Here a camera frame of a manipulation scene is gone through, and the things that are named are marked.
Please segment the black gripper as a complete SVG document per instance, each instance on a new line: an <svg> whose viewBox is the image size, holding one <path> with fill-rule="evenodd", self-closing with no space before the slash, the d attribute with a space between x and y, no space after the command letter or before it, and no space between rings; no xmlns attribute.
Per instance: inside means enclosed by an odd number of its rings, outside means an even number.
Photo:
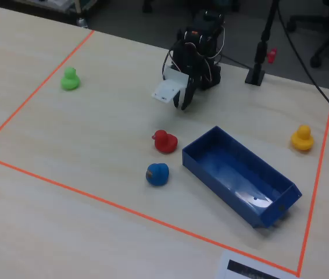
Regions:
<svg viewBox="0 0 329 279"><path fill-rule="evenodd" d="M191 103L195 90L202 85L202 56L196 51L192 44L176 42L171 49L171 68L177 73L171 75L179 84L186 87L183 102L180 105L180 94L178 91L173 98L174 106L185 110Z"/></svg>

